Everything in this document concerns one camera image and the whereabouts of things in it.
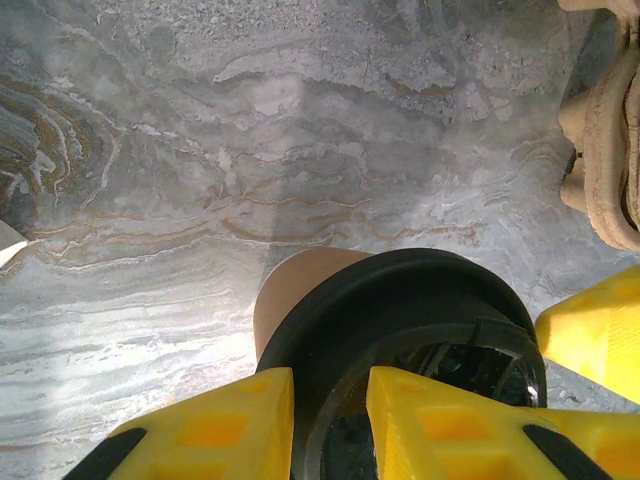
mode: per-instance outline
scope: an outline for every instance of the black rubber strip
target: black rubber strip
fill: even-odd
[[[613,480],[564,435],[540,425],[525,425],[522,430],[567,480]]]
[[[107,480],[146,434],[132,428],[103,440],[62,480]]]

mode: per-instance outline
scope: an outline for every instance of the gray marble surface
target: gray marble surface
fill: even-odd
[[[558,189],[605,14],[551,0],[0,0],[0,478],[248,375],[316,245],[439,247],[532,315],[637,262]],[[637,407],[556,366],[552,405]]]

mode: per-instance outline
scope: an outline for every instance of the yellow plastic block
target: yellow plastic block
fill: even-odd
[[[565,480],[523,433],[530,411],[391,367],[374,367],[367,411],[381,480]]]
[[[274,368],[120,426],[147,434],[109,480],[289,480],[293,377]]]
[[[543,355],[640,403],[640,265],[543,312]]]
[[[552,422],[612,477],[640,479],[640,415],[524,410]]]
[[[565,479],[525,425],[565,435],[616,480],[640,479],[638,415],[515,408],[390,367],[371,369],[367,411],[381,480]]]

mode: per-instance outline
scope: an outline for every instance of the tan cylinder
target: tan cylinder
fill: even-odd
[[[331,275],[371,256],[371,253],[323,247],[298,253],[278,265],[262,285],[253,311],[258,360],[282,320],[300,300]]]

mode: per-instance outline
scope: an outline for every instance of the marble floor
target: marble floor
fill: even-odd
[[[252,372],[256,292],[316,245],[438,247],[533,316],[637,262],[558,189],[613,48],[552,0],[0,0],[0,478]],[[549,365],[551,404],[638,411]]]

